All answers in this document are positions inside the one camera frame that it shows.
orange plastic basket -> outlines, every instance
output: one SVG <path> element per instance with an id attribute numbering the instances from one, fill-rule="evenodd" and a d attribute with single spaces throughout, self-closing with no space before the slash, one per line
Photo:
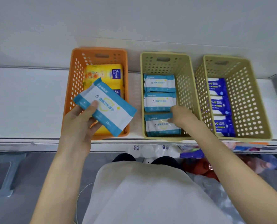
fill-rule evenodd
<path id="1" fill-rule="evenodd" d="M 69 77 L 67 84 L 66 100 L 63 117 L 73 109 L 74 97 L 83 91 L 83 71 L 89 64 L 121 64 L 124 72 L 125 101 L 129 102 L 128 93 L 128 60 L 125 49 L 82 47 L 72 50 Z M 130 125 L 125 128 L 118 137 L 127 136 L 130 133 Z M 94 135 L 92 140 L 102 140 L 113 135 Z"/>

blue and white alcohol wipes packet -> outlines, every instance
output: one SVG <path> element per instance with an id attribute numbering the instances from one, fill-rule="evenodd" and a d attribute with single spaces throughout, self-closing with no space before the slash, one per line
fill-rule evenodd
<path id="1" fill-rule="evenodd" d="M 227 116 L 232 114 L 228 97 L 210 95 L 210 98 L 213 114 Z"/>
<path id="2" fill-rule="evenodd" d="M 211 95 L 227 96 L 225 79 L 208 78 L 208 83 Z"/>
<path id="3" fill-rule="evenodd" d="M 235 137 L 232 116 L 213 116 L 215 129 L 219 136 Z"/>
<path id="4" fill-rule="evenodd" d="M 176 105 L 176 93 L 145 92 L 146 112 L 169 112 Z"/>
<path id="5" fill-rule="evenodd" d="M 115 137 L 124 130 L 137 111 L 102 82 L 101 78 L 74 98 L 74 102 L 82 109 L 87 109 L 94 100 L 99 105 L 92 116 Z"/>
<path id="6" fill-rule="evenodd" d="M 145 92 L 176 92 L 174 75 L 146 75 L 144 74 Z"/>
<path id="7" fill-rule="evenodd" d="M 181 134 L 181 129 L 173 123 L 167 122 L 172 113 L 145 115 L 146 132 L 149 137 Z"/>

basket handle hole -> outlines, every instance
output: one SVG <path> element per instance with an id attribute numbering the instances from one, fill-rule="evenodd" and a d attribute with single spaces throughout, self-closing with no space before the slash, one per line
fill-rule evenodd
<path id="1" fill-rule="evenodd" d="M 109 55 L 105 54 L 105 53 L 96 53 L 95 57 L 97 57 L 97 58 L 109 58 Z"/>
<path id="2" fill-rule="evenodd" d="M 217 65 L 227 65 L 229 63 L 229 61 L 217 61 L 215 62 L 215 64 Z"/>
<path id="3" fill-rule="evenodd" d="M 169 62 L 171 59 L 169 57 L 158 57 L 156 60 L 162 62 Z"/>

person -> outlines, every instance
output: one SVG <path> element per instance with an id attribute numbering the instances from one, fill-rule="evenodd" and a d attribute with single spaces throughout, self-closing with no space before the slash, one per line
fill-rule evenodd
<path id="1" fill-rule="evenodd" d="M 101 126 L 92 102 L 81 115 L 64 117 L 58 151 L 40 193 L 31 224 L 71 224 L 91 137 Z M 169 122 L 202 148 L 220 183 L 246 223 L 277 223 L 277 192 L 228 149 L 186 107 L 173 106 Z M 97 173 L 83 224 L 230 223 L 213 201 L 179 167 L 120 161 Z"/>

white cable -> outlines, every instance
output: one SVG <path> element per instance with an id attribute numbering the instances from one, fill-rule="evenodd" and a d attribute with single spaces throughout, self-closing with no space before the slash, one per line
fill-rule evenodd
<path id="1" fill-rule="evenodd" d="M 76 201 L 76 224 L 78 224 L 78 219 L 77 219 L 77 204 L 78 204 L 78 198 L 79 198 L 79 196 L 81 195 L 82 191 L 83 191 L 86 187 L 84 187 L 84 188 L 81 190 L 81 192 L 79 193 L 79 195 L 78 195 L 78 197 L 77 197 L 77 201 Z"/>

